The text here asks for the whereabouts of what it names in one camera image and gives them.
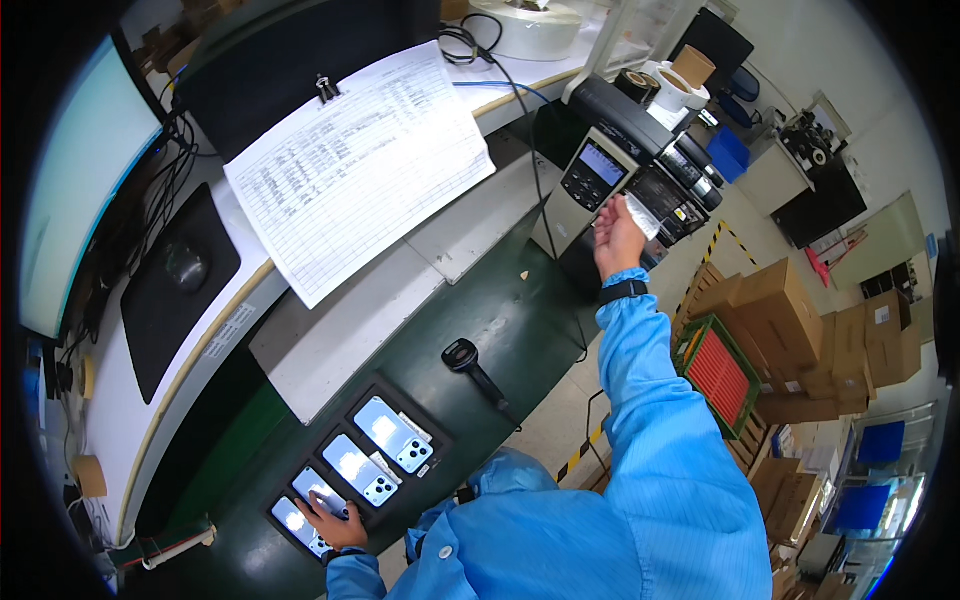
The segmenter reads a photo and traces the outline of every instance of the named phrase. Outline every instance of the mouse pad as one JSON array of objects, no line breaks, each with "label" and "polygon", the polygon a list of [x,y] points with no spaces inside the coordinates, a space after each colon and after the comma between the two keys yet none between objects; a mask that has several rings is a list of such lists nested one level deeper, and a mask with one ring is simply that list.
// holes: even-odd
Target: mouse pad
[{"label": "mouse pad", "polygon": [[[183,291],[167,272],[172,244],[186,244],[207,263],[204,284],[192,294]],[[160,379],[183,340],[239,269],[240,254],[220,221],[209,185],[204,183],[158,236],[120,299],[133,370],[144,402],[150,404],[154,399]]]}]

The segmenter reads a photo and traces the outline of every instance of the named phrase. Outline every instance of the black wristband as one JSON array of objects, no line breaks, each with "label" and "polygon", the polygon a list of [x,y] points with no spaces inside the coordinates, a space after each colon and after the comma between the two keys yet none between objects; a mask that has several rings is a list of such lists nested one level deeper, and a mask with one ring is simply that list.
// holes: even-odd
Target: black wristband
[{"label": "black wristband", "polygon": [[357,548],[351,548],[350,550],[344,550],[343,552],[337,552],[336,550],[327,550],[324,552],[324,555],[320,557],[320,562],[326,568],[330,561],[333,559],[338,559],[342,556],[351,556],[353,554],[367,554],[363,550],[358,550]]},{"label": "black wristband", "polygon": [[647,284],[639,279],[627,279],[600,290],[600,305],[604,306],[621,298],[636,298],[647,294]]}]

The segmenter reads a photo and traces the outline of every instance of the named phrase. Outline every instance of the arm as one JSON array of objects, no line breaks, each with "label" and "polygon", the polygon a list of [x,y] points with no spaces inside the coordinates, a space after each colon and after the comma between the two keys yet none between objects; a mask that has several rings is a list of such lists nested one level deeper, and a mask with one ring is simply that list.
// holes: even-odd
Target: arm
[{"label": "arm", "polygon": [[326,566],[326,597],[330,600],[382,600],[386,595],[375,556],[366,552],[350,554],[335,558]]},{"label": "arm", "polygon": [[328,513],[316,492],[310,492],[310,505],[297,498],[297,508],[313,525],[321,538],[343,553],[326,566],[326,594],[330,600],[383,600],[387,588],[380,577],[380,563],[367,554],[367,531],[360,521],[356,504],[347,502],[347,520]]},{"label": "arm", "polygon": [[[638,265],[642,233],[616,200],[597,220],[597,266],[606,286],[649,281]],[[706,401],[677,376],[670,321],[657,312],[657,299],[614,300],[597,322],[606,330],[600,383],[612,407],[612,477],[604,496],[626,518],[657,596],[769,598],[756,496]]]}]

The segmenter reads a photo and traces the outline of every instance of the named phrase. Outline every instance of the person's right hand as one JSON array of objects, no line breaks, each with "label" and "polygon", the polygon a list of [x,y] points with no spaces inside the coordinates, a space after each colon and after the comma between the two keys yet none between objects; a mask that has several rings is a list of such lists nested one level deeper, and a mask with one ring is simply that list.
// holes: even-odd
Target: person's right hand
[{"label": "person's right hand", "polygon": [[636,226],[622,194],[610,198],[593,224],[593,260],[604,281],[611,276],[640,266],[640,254],[647,243]]},{"label": "person's right hand", "polygon": [[367,530],[363,528],[363,523],[360,522],[360,514],[357,512],[357,505],[352,500],[347,502],[349,518],[346,521],[342,521],[324,510],[316,492],[310,493],[309,507],[299,498],[294,502],[297,503],[297,508],[306,517],[307,522],[313,525],[320,537],[337,552],[347,546],[366,547]]}]

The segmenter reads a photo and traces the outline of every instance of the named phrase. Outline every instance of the office chair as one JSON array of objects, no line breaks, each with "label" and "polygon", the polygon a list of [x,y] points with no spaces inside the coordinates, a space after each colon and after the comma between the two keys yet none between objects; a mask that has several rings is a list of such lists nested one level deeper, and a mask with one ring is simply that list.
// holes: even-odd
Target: office chair
[{"label": "office chair", "polygon": [[745,102],[753,102],[759,95],[760,83],[750,71],[741,66],[733,73],[728,88],[718,94],[717,102],[734,123],[744,129],[751,129],[756,124],[755,117],[759,116],[759,113],[754,110],[751,115],[733,96]]}]

